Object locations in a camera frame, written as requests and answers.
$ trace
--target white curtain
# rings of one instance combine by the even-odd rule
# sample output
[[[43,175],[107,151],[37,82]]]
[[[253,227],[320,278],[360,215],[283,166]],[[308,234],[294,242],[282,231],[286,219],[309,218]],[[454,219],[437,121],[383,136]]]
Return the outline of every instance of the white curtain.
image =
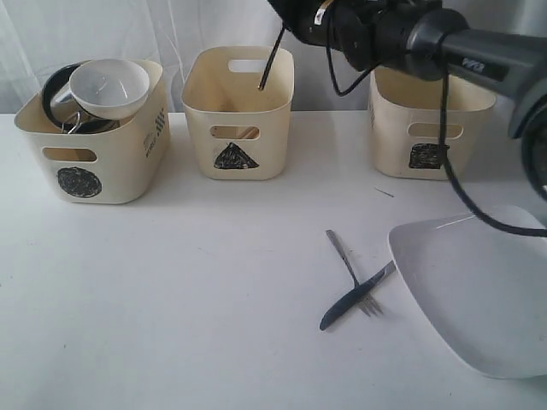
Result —
[[[451,0],[478,28],[544,34],[547,2]],[[0,0],[0,113],[14,113],[58,68],[87,59],[123,57],[160,62],[180,111],[185,76],[210,47],[273,44],[280,29],[266,0]],[[325,51],[287,34],[297,69],[294,109],[361,109],[367,85],[338,98]],[[356,74],[336,53],[342,85]]]

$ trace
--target white bowl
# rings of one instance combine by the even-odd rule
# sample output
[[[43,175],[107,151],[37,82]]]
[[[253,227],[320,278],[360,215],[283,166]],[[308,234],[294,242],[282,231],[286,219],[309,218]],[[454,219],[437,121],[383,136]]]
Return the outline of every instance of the white bowl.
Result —
[[[90,114],[106,120],[123,120],[146,103],[150,77],[128,60],[95,60],[81,65],[70,76],[70,91]]]

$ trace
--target white plate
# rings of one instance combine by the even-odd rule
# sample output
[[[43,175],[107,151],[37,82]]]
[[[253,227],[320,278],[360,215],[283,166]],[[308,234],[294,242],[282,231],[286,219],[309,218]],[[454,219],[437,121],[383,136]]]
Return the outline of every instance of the white plate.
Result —
[[[543,227],[520,208],[491,214]],[[465,363],[494,378],[547,374],[547,240],[463,215],[399,226],[389,243],[421,310]]]

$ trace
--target fork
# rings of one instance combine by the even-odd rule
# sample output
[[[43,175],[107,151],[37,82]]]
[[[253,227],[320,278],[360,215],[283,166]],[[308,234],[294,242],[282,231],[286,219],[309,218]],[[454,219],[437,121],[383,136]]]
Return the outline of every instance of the fork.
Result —
[[[357,276],[353,270],[353,266],[350,264],[348,255],[345,253],[344,246],[338,239],[336,232],[329,230],[329,231],[326,231],[326,235],[330,239],[334,248],[338,251],[338,254],[342,258],[342,261],[344,261],[344,264],[346,265],[346,267],[348,268],[348,271],[350,272],[351,279],[353,280],[354,289],[357,289],[360,285],[359,281],[357,280]],[[381,306],[371,295],[366,295],[364,298],[362,298],[359,301],[359,303],[357,303],[357,306],[369,318],[372,317],[372,315],[378,316],[379,314],[384,314]]]

